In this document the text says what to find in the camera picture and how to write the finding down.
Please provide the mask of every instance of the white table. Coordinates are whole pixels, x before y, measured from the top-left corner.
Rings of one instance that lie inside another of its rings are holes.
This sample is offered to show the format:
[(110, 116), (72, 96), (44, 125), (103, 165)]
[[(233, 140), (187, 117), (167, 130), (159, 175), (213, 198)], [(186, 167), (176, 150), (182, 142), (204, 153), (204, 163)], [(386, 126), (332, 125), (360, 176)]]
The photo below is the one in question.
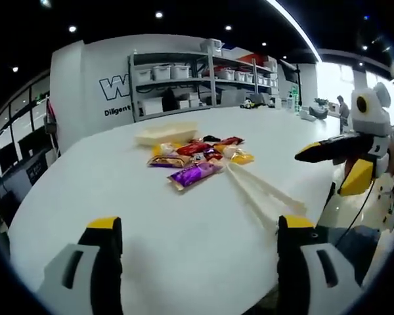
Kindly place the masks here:
[(147, 168), (150, 150), (134, 136), (151, 125), (197, 121), (201, 135), (245, 139), (255, 156), (245, 166), (292, 198), (317, 221), (333, 167), (294, 160), (310, 142), (338, 134), (339, 121), (308, 122), (286, 110), (221, 108), (161, 117), (85, 138), (38, 180), (9, 230), (11, 260), (36, 290), (43, 269), (89, 222), (120, 216), (121, 299), (126, 314), (241, 314), (276, 283), (276, 242), (255, 220), (226, 174), (183, 195)]

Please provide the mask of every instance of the cable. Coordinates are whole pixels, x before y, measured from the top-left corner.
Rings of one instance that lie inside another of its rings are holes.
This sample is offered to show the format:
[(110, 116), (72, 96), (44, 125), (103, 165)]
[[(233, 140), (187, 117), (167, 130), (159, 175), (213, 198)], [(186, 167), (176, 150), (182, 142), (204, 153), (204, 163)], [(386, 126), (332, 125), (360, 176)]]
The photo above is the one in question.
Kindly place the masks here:
[(375, 182), (376, 182), (376, 180), (374, 180), (374, 182), (372, 183), (372, 186), (371, 186), (370, 189), (369, 189), (369, 193), (368, 193), (368, 195), (366, 196), (365, 201), (363, 202), (362, 207), (361, 207), (361, 209), (359, 210), (359, 212), (357, 213), (356, 217), (353, 219), (352, 223), (349, 225), (349, 227), (347, 228), (347, 230), (343, 233), (343, 235), (340, 236), (339, 240), (337, 241), (337, 243), (336, 243), (336, 248), (337, 248), (337, 246), (340, 244), (340, 241), (347, 235), (347, 233), (349, 233), (349, 231), (350, 231), (350, 229), (352, 228), (352, 226), (354, 225), (354, 223), (355, 223), (357, 217), (358, 217), (358, 216), (360, 215), (360, 213), (362, 212), (364, 206), (366, 205), (366, 202), (367, 202), (368, 199), (369, 199), (370, 193), (372, 192), (372, 189), (374, 188)]

